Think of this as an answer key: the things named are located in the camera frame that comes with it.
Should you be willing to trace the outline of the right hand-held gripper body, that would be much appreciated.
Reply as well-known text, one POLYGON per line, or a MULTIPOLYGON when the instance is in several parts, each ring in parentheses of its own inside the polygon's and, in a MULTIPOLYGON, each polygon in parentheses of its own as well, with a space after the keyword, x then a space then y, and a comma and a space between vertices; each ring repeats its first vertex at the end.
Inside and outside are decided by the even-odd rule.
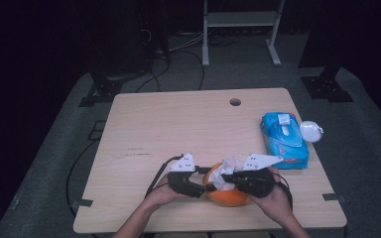
POLYGON ((282 161, 277 156, 250 154, 242 169, 234 174, 234 183, 242 192, 259 198, 265 197, 271 193, 276 183, 269 168, 282 161))

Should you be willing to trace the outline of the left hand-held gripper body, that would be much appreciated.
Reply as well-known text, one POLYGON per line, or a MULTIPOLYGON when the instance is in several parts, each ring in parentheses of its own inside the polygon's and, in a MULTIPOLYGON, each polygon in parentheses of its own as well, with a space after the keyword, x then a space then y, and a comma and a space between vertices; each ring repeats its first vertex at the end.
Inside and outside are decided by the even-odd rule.
POLYGON ((199 171, 200 167, 195 164, 193 154, 187 153, 168 167, 168 185, 176 193, 200 198, 206 192, 206 187, 191 181, 191 176, 199 171))

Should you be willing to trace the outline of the white wet wipe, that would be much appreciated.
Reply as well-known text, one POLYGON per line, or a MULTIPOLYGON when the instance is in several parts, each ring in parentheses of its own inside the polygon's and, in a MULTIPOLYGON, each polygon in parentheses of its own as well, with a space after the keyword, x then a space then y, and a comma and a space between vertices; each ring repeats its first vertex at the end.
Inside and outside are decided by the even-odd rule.
POLYGON ((217 190, 233 190, 234 184, 226 184, 222 175, 233 175, 239 172, 243 163, 235 157, 223 159, 218 165, 215 165, 208 176, 208 182, 212 183, 217 190))

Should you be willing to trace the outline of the orange plush toy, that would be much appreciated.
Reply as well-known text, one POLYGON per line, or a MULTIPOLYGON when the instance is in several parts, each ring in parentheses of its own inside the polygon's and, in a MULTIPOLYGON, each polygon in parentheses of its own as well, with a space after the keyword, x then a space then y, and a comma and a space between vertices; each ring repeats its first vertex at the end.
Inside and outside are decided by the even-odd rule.
MULTIPOLYGON (((208 173, 203 177, 203 185, 213 185, 210 176, 222 166, 222 163, 217 163, 211 167, 208 173)), ((208 191, 206 196, 214 203, 226 206, 236 207, 242 206, 250 201, 250 198, 243 192, 239 191, 236 187, 233 189, 217 189, 215 191, 208 191)))

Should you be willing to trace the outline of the blue wet wipes pack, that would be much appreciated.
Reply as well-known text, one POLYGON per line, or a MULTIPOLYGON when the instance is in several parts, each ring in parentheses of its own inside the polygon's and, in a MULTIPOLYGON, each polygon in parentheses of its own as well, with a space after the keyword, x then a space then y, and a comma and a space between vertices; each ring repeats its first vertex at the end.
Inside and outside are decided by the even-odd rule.
POLYGON ((260 127, 267 153, 282 159, 275 168, 302 170, 308 167, 309 149, 294 114, 268 112, 262 117, 260 127))

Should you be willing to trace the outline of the person's left hand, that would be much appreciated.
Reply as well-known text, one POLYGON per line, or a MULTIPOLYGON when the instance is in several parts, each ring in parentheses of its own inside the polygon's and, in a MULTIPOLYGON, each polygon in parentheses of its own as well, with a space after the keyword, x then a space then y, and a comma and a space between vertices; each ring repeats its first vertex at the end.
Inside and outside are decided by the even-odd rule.
POLYGON ((173 191, 169 187, 168 176, 164 175, 156 187, 146 197, 146 201, 148 201, 154 209, 158 209, 180 198, 185 198, 185 196, 173 191))

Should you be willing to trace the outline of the person's right hand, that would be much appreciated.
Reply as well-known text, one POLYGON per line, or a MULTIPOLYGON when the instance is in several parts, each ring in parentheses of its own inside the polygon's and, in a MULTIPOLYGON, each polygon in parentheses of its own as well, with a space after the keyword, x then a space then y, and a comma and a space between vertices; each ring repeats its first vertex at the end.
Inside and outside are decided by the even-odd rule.
POLYGON ((288 220, 294 216, 286 192, 276 184, 267 196, 259 198, 250 195, 250 199, 255 202, 269 218, 276 222, 288 220))

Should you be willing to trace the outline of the white oval case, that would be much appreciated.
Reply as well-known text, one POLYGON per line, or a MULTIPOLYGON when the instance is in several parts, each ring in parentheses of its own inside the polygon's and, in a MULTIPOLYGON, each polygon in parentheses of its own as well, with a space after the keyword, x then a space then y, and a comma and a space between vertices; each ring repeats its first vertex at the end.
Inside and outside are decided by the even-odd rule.
POLYGON ((302 138, 310 143, 318 142, 323 135, 323 128, 314 121, 304 121, 300 125, 302 138))

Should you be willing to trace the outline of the black tape strip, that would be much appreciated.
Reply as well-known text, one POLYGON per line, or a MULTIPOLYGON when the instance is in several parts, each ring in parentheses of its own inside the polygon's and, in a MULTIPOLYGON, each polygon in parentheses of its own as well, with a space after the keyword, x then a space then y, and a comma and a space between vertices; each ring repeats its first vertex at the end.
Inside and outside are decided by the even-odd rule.
POLYGON ((93 203, 93 200, 90 200, 90 199, 79 199, 79 200, 72 201, 69 207, 71 208, 79 208, 80 206, 90 207, 92 203, 93 203))
POLYGON ((347 202, 347 199, 345 198, 344 195, 339 195, 337 193, 324 193, 322 195, 323 199, 325 201, 331 201, 331 200, 337 200, 340 203, 345 203, 347 202))

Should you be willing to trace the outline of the black floor tape marks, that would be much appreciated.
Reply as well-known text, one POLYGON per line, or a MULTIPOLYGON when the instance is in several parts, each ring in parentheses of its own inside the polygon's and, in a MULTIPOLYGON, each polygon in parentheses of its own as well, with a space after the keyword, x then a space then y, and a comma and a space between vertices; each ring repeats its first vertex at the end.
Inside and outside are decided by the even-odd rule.
POLYGON ((91 131, 87 136, 88 141, 99 141, 103 135, 106 125, 105 120, 96 120, 92 126, 91 131))

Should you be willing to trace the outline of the black stand base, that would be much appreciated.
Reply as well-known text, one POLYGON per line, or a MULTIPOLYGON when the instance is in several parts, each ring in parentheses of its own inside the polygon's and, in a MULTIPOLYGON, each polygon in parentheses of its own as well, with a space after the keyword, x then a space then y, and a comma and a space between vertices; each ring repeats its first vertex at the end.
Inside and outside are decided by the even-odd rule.
POLYGON ((326 66, 320 75, 303 76, 302 82, 312 99, 326 99, 331 103, 352 102, 353 99, 336 81, 339 66, 326 66))
POLYGON ((96 103, 112 102, 114 97, 120 93, 124 79, 109 79, 102 72, 92 71, 90 73, 92 85, 88 93, 81 98, 79 107, 91 107, 96 103))

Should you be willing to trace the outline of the white metal stand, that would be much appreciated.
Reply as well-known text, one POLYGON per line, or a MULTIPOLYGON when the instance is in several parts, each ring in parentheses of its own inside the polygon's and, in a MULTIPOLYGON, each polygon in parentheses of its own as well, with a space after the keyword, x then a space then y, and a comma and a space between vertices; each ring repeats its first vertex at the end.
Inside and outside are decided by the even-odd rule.
POLYGON ((275 11, 257 12, 209 12, 208 0, 203 0, 201 64, 209 66, 208 30, 212 28, 238 27, 271 27, 272 33, 266 45, 274 66, 280 66, 281 60, 275 49, 275 41, 279 30, 286 0, 279 0, 275 11))

